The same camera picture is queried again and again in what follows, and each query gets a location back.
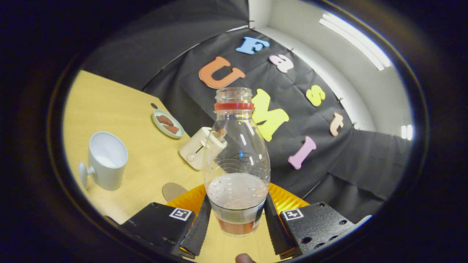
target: food on plate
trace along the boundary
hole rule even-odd
[[[160,115],[156,117],[160,123],[164,123],[169,126],[174,126],[174,123],[166,116]]]
[[[167,126],[167,125],[163,125],[163,127],[170,131],[171,133],[173,134],[176,134],[178,131],[179,131],[179,128],[175,127],[175,126]]]

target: plastic bottle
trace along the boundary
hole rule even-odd
[[[251,99],[248,88],[217,90],[204,153],[206,193],[221,229],[232,236],[257,229],[270,186],[270,159]]]

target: white wall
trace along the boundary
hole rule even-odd
[[[355,46],[319,24],[323,11],[299,0],[251,0],[250,19],[267,28],[256,30],[301,56],[327,81],[356,127],[401,135],[412,123],[410,105],[394,67],[378,71]]]
[[[253,20],[249,24],[251,28],[257,29],[268,25],[272,4],[273,0],[249,0],[249,16],[250,20]]]

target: mug handle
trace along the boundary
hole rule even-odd
[[[78,164],[78,173],[80,174],[80,181],[85,189],[88,189],[88,175],[95,173],[94,168],[91,166],[86,169],[86,165],[83,162]]]

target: pink letter i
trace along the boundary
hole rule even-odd
[[[294,166],[296,169],[300,169],[302,162],[304,159],[309,155],[309,153],[313,150],[317,149],[317,145],[315,144],[314,140],[312,140],[309,136],[306,136],[306,142],[302,145],[302,147],[297,151],[294,156],[289,156],[289,163]]]

